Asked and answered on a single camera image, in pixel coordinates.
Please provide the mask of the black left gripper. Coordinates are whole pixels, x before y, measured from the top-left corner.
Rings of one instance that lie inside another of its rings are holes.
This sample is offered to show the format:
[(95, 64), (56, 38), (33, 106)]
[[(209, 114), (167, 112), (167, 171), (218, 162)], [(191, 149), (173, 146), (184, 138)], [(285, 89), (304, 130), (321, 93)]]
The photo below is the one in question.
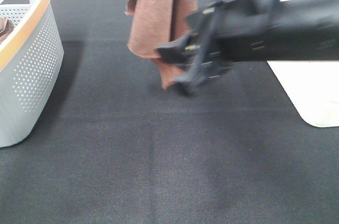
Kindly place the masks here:
[(209, 77), (201, 72), (218, 36), (234, 39), (261, 34), (272, 20), (280, 0), (190, 0), (200, 1), (198, 8), (186, 16), (188, 34), (156, 47), (160, 58), (168, 64), (186, 64), (184, 74), (172, 81), (187, 96), (194, 96)]

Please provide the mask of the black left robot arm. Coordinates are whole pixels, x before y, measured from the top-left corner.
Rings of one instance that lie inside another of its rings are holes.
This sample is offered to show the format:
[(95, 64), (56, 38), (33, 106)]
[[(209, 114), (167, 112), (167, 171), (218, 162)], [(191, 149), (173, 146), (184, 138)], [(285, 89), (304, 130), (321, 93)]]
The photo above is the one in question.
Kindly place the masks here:
[(157, 47), (184, 70), (179, 83), (219, 76), (236, 62), (338, 60), (338, 0), (198, 1), (189, 31)]

